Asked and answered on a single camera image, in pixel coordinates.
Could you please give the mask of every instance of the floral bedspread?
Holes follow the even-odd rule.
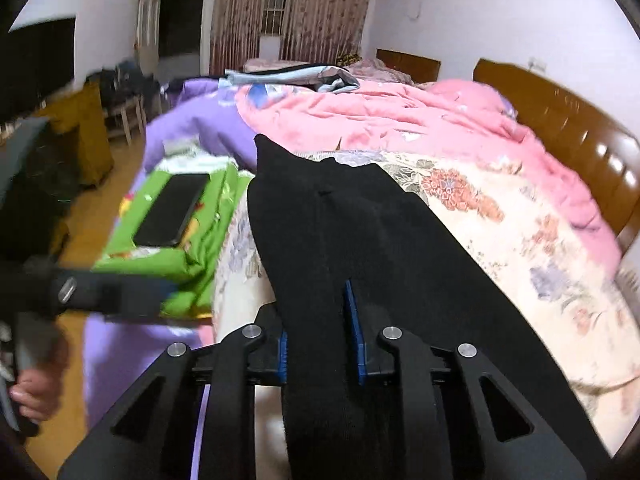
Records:
[[[319,152],[381,166],[417,193],[545,343],[612,454],[640,415],[640,332],[616,285],[508,160],[496,166],[388,152]],[[273,301],[241,200],[212,299],[218,339]]]

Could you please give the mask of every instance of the smartphone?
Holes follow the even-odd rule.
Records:
[[[177,246],[208,182],[206,173],[173,175],[140,224],[133,243],[142,247]]]

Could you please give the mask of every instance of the metal screw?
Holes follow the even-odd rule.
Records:
[[[58,301],[62,304],[66,304],[66,302],[71,299],[71,296],[76,291],[76,288],[78,288],[78,282],[72,276],[71,278],[67,279],[62,288],[60,288],[60,292],[58,293]]]
[[[257,325],[247,325],[242,329],[242,335],[247,339],[254,339],[262,333],[262,329]]]
[[[476,347],[471,343],[462,343],[462,345],[458,347],[458,353],[462,355],[462,357],[469,358],[475,356],[478,350],[476,350]]]
[[[402,336],[402,330],[397,326],[388,326],[382,331],[382,335],[387,339],[400,339]]]
[[[182,354],[184,354],[187,351],[187,345],[185,345],[184,343],[171,343],[169,345],[169,347],[166,349],[166,352],[171,356],[171,357],[180,357]]]

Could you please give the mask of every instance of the wooden headboard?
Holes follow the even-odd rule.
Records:
[[[414,83],[428,83],[438,80],[440,72],[440,62],[428,57],[414,56],[404,52],[393,50],[383,50],[376,52],[376,57],[385,63],[389,68],[399,70],[411,76]]]
[[[626,251],[640,230],[640,145],[623,126],[566,88],[512,64],[481,59],[474,81],[491,85],[546,150],[576,171]]]

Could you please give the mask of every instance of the gray cloth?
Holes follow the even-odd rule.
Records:
[[[297,86],[311,86],[319,93],[353,92],[360,88],[358,80],[348,70],[338,66],[312,66],[281,70],[277,73],[247,74],[236,70],[225,70],[226,79],[221,79],[221,86],[225,83],[233,86],[249,84],[283,84]]]

